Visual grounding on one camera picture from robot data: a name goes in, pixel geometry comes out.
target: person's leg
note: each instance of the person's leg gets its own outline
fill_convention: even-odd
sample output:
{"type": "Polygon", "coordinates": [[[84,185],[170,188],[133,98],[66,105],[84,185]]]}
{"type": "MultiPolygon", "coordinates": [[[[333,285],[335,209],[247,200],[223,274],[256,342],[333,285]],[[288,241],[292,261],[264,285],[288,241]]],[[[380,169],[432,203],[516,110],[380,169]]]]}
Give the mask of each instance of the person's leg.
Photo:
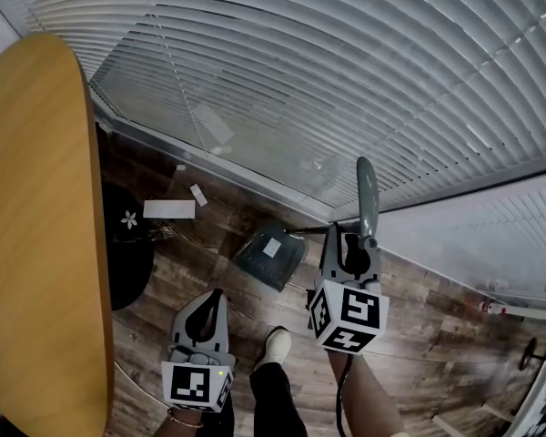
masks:
{"type": "Polygon", "coordinates": [[[255,395],[255,437],[306,437],[306,427],[291,397],[287,374],[281,363],[291,348],[285,329],[273,330],[265,341],[265,354],[251,374],[255,395]]]}

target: white paper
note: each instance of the white paper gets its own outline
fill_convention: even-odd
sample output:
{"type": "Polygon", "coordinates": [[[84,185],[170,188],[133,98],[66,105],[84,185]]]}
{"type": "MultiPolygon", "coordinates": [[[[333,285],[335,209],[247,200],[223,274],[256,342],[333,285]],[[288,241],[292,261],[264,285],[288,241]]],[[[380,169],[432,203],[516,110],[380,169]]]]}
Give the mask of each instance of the white paper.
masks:
{"type": "Polygon", "coordinates": [[[146,219],[193,219],[194,200],[147,200],[144,202],[146,219]]]}
{"type": "Polygon", "coordinates": [[[212,152],[215,156],[219,156],[220,154],[230,154],[233,151],[233,148],[231,146],[216,146],[210,149],[210,152],[212,152]]]}
{"type": "Polygon", "coordinates": [[[196,119],[202,123],[210,134],[222,145],[235,136],[228,125],[217,113],[205,104],[198,104],[192,111],[196,119]]]}
{"type": "Polygon", "coordinates": [[[192,194],[194,194],[194,197],[197,199],[200,207],[203,207],[206,204],[208,204],[207,199],[204,197],[204,194],[202,194],[202,191],[200,190],[198,185],[191,186],[190,191],[192,191],[192,194]]]}
{"type": "Polygon", "coordinates": [[[277,251],[280,247],[281,243],[276,239],[272,238],[269,240],[269,243],[267,243],[265,249],[263,249],[263,252],[267,254],[270,258],[273,258],[277,254],[277,251]]]}

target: gray dustpan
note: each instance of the gray dustpan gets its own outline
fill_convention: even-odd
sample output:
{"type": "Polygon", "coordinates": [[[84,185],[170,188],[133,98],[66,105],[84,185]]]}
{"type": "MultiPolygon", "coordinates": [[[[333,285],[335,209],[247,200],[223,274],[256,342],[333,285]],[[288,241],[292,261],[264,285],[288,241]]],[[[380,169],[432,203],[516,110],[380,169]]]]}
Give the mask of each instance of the gray dustpan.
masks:
{"type": "Polygon", "coordinates": [[[269,287],[282,291],[307,252],[303,237],[289,235],[279,222],[261,227],[233,258],[233,263],[269,287]]]}

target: black pants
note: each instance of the black pants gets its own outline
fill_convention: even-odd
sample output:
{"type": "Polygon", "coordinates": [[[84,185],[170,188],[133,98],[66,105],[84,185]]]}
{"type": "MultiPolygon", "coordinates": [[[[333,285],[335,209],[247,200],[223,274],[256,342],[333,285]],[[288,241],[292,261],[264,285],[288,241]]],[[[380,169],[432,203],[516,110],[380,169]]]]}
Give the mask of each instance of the black pants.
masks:
{"type": "MultiPolygon", "coordinates": [[[[306,427],[295,409],[288,376],[280,364],[264,364],[251,374],[255,395],[255,437],[307,437],[306,427]]],[[[220,413],[205,412],[204,427],[197,437],[233,437],[235,416],[230,394],[220,413]]]]}

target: white shoe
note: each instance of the white shoe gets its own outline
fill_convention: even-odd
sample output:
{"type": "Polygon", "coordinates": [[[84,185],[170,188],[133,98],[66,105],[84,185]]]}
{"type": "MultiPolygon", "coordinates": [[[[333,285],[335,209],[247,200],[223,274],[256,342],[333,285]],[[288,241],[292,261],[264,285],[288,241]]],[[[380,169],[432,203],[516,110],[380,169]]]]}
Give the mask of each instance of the white shoe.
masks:
{"type": "Polygon", "coordinates": [[[263,364],[278,362],[283,364],[291,350],[291,334],[284,327],[276,327],[265,340],[265,351],[263,358],[255,364],[256,371],[263,364]]]}

